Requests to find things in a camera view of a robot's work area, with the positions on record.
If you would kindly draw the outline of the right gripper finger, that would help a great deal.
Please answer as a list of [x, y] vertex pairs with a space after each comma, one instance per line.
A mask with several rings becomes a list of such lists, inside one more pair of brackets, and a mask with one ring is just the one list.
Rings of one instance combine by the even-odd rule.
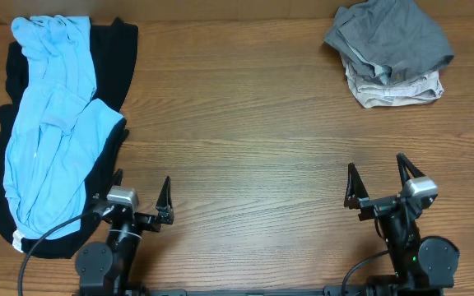
[[402, 185], [404, 185], [411, 178], [425, 176], [403, 153], [397, 154], [396, 158]]
[[347, 166], [346, 200], [366, 200], [369, 194], [354, 163]]

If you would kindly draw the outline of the light blue t-shirt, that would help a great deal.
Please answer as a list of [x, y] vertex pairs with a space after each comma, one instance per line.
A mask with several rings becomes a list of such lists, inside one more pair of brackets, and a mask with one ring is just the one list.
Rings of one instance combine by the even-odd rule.
[[29, 82], [5, 151], [3, 187], [16, 224], [13, 247], [46, 234], [76, 232], [85, 179], [122, 115], [95, 98], [97, 83], [86, 16], [17, 17], [12, 33]]

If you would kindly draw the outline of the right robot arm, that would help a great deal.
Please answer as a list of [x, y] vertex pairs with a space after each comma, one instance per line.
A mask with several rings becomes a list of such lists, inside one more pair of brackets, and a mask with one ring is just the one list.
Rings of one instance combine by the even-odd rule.
[[[344, 207], [358, 210], [359, 220], [372, 220], [386, 250], [354, 265], [344, 276], [340, 295], [442, 295], [454, 286], [460, 251], [440, 236], [421, 237], [416, 225], [424, 210], [435, 201], [439, 188], [404, 154], [396, 155], [402, 190], [372, 199], [353, 163], [347, 167]], [[349, 285], [355, 271], [389, 256], [394, 273], [375, 275], [363, 285]]]

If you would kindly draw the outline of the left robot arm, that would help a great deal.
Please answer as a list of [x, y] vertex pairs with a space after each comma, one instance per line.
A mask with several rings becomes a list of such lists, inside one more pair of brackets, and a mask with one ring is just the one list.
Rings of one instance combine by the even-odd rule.
[[75, 260], [80, 277], [80, 295], [148, 295], [142, 283], [130, 280], [137, 248], [145, 232], [158, 233], [163, 224], [174, 223], [171, 181], [166, 178], [156, 202], [155, 215], [137, 210], [136, 189], [121, 185], [123, 171], [118, 169], [104, 191], [94, 197], [92, 212], [110, 224], [104, 242], [84, 245]]

